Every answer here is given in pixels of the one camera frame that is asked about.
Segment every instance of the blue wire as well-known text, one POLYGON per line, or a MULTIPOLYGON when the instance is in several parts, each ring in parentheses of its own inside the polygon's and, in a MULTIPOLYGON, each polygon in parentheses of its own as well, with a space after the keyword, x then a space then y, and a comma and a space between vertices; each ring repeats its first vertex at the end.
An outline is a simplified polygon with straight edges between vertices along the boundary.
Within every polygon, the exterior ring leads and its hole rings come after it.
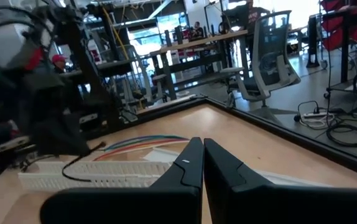
POLYGON ((119 147, 120 144, 127 143, 127 142, 134 141, 134 140, 139 140, 138 142, 143 142, 143 141, 148 141, 148 140, 150 140, 150 139, 159 139, 159 138, 172 138, 172 139, 188 140, 187 138, 183 138, 183 137, 180 137, 180 136, 174 136, 174 135, 141 136, 141 137, 131 138, 131 139, 127 139, 127 140, 123 140, 123 141, 114 143, 114 144, 108 146, 107 148, 105 148, 104 151, 112 150, 112 149, 114 149, 114 148, 119 147))

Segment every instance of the wooden table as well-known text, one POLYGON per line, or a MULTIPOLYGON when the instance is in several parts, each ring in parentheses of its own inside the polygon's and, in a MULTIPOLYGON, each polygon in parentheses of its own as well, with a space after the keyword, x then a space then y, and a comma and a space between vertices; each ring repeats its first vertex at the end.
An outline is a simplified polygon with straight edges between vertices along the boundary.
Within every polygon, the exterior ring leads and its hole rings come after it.
MULTIPOLYGON (((178 45, 170 46, 170 47, 162 47, 160 50, 151 52, 151 55, 160 54, 160 59, 162 61, 164 74, 166 75, 166 87, 167 87, 167 90, 169 91, 170 100, 177 99, 177 96, 176 96, 176 92, 174 90, 172 73, 170 72, 170 68, 169 68, 169 66, 170 66, 169 61, 167 60, 167 52, 172 51, 172 50, 188 49, 190 47, 194 47, 194 46, 201 45, 201 44, 207 44, 207 43, 214 42, 214 41, 222 41, 222 40, 226 40, 226 39, 230 39, 230 38, 244 37, 247 33, 248 33, 247 30, 239 30, 236 32, 228 33, 228 34, 216 35, 214 37, 208 37, 205 39, 188 42, 185 44, 178 44, 178 45)), ((244 38, 240 38, 240 40, 242 40, 241 41, 241 51, 242 51, 242 49, 246 47, 246 44, 244 43, 244 38)), ((246 59, 246 54, 242 54, 243 65, 247 65, 247 62, 248 61, 246 59)))
MULTIPOLYGON (((335 187, 357 187, 357 173, 208 105, 197 106, 103 136, 90 141, 89 145, 95 146, 100 141, 112 144, 123 139, 150 134, 213 138, 253 169, 335 187)), ((178 145, 171 150, 181 151, 183 147, 178 145)), ((132 152, 114 159, 138 160, 146 153, 132 152)), ((39 208, 49 196, 50 193, 23 191, 17 179, 17 171, 5 171, 0 176, 0 224, 39 223, 39 208)), ((211 223, 206 192, 203 193, 202 223, 211 223)))

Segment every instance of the gray mesh chair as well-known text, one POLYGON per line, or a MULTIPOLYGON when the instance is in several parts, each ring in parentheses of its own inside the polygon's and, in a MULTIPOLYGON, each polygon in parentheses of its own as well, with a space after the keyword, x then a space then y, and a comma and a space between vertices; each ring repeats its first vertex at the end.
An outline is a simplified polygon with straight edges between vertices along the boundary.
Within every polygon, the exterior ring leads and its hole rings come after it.
POLYGON ((262 101, 262 107, 251 112, 257 116, 279 123, 275 114, 297 114, 297 111, 274 109, 266 105, 266 99, 270 97, 271 91, 300 82, 300 77, 290 65, 286 52, 290 12, 275 12, 256 21, 252 57, 253 76, 245 74, 242 79, 239 72, 235 73, 236 81, 228 87, 227 107, 235 106, 232 91, 237 90, 245 100, 262 101))

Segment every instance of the person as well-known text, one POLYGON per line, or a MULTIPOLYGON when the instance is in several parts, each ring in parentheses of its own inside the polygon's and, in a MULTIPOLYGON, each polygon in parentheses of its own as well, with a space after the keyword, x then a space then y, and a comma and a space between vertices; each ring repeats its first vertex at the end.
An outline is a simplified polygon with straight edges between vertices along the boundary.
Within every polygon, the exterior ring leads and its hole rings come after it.
POLYGON ((61 74, 65 72, 65 57, 63 55, 53 55, 52 63, 54 65, 54 72, 61 74))
POLYGON ((196 21, 192 31, 192 38, 199 39, 202 37, 203 37, 203 29, 201 27, 201 24, 198 21, 196 21))
POLYGON ((248 36, 246 38, 246 43, 249 49, 249 56, 251 60, 253 59, 253 42, 254 42, 254 26, 261 14, 269 14, 270 11, 262 7, 253 7, 253 0, 247 0, 246 4, 249 5, 249 16, 248 16, 248 36))

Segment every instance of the orange wire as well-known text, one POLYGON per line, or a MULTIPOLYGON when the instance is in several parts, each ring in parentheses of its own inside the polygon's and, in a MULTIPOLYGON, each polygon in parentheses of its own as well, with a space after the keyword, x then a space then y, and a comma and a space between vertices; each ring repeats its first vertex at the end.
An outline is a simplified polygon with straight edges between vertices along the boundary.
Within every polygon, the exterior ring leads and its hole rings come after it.
POLYGON ((182 139, 169 139, 169 140, 161 140, 161 141, 152 141, 152 142, 146 142, 146 143, 141 143, 141 144, 135 144, 135 145, 132 145, 132 146, 126 146, 126 147, 123 147, 123 148, 120 148, 120 149, 115 149, 113 150, 112 152, 107 152, 106 154, 103 154, 99 157, 97 157, 96 159, 93 159, 93 161, 98 161, 104 157, 108 157, 112 154, 115 154, 115 153, 118 153, 118 152, 122 152, 122 151, 125 151, 125 150, 128 150, 128 149, 134 149, 134 148, 137 148, 139 146, 151 146, 151 145, 155 145, 155 144, 159 144, 159 143, 165 143, 165 142, 174 142, 174 141, 183 141, 182 139))

